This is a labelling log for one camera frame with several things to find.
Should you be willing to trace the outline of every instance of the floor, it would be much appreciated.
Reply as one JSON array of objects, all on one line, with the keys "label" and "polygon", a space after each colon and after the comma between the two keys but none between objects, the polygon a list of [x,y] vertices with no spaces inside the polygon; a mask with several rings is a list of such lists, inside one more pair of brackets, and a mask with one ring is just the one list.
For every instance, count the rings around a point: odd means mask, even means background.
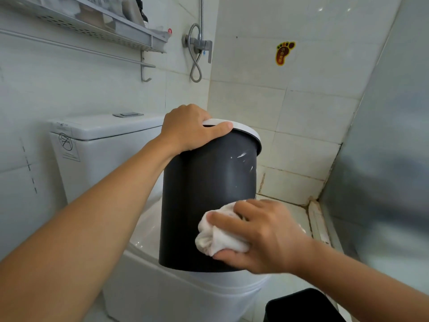
[{"label": "floor", "polygon": [[[257,195],[257,199],[268,199],[267,197]],[[306,233],[311,235],[310,222],[305,209],[284,203],[289,209],[295,220],[301,225]],[[268,301],[274,298],[279,298],[298,292],[300,290],[312,287],[308,282],[293,276],[291,274],[283,273],[273,275],[267,282],[266,286],[261,289],[256,297],[255,302],[251,305],[249,310],[243,315],[239,322],[262,322],[265,315],[265,305]],[[105,310],[104,299],[100,294],[95,300],[93,306],[87,313],[83,322],[112,322],[113,320],[107,316]]]}]

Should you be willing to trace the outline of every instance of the toilet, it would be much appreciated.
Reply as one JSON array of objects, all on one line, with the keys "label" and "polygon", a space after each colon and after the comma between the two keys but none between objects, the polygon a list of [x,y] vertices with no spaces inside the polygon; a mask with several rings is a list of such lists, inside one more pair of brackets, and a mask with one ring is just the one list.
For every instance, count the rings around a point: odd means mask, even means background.
[{"label": "toilet", "polygon": [[[162,115],[134,112],[52,120],[50,139],[67,201],[158,136],[163,120]],[[103,286],[107,313],[120,322],[237,322],[268,276],[186,272],[159,265],[162,188],[163,174]]]}]

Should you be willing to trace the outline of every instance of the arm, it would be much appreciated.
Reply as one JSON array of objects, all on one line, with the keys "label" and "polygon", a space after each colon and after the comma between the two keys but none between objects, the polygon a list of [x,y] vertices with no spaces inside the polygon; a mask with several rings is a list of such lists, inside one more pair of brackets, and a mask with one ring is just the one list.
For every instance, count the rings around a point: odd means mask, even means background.
[{"label": "arm", "polygon": [[213,225],[251,243],[214,258],[253,273],[292,273],[326,292],[361,322],[429,321],[429,297],[305,235],[277,201],[239,201],[242,221],[213,212]]},{"label": "arm", "polygon": [[227,134],[196,105],[167,114],[161,134],[0,263],[1,321],[80,321],[119,260],[169,161]]}]

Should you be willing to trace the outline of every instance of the towel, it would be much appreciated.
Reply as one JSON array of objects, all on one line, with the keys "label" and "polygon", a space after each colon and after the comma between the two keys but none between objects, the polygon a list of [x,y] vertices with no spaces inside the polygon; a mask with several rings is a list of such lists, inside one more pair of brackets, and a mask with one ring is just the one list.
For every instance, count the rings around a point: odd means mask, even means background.
[{"label": "towel", "polygon": [[200,232],[195,239],[196,248],[208,256],[213,256],[223,249],[232,249],[236,252],[247,252],[250,249],[250,244],[243,238],[223,231],[216,226],[211,225],[207,221],[207,214],[212,211],[217,211],[221,214],[242,219],[234,212],[235,202],[224,205],[220,209],[207,211],[198,224]]}]

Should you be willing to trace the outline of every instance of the footprint sticker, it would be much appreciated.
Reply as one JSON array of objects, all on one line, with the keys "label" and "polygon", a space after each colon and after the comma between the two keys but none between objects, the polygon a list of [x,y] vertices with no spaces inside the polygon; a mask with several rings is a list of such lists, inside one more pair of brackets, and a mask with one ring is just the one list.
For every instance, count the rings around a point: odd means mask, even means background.
[{"label": "footprint sticker", "polygon": [[289,55],[290,50],[295,47],[295,42],[283,42],[277,45],[277,53],[275,54],[275,62],[278,66],[284,64],[285,58]]}]

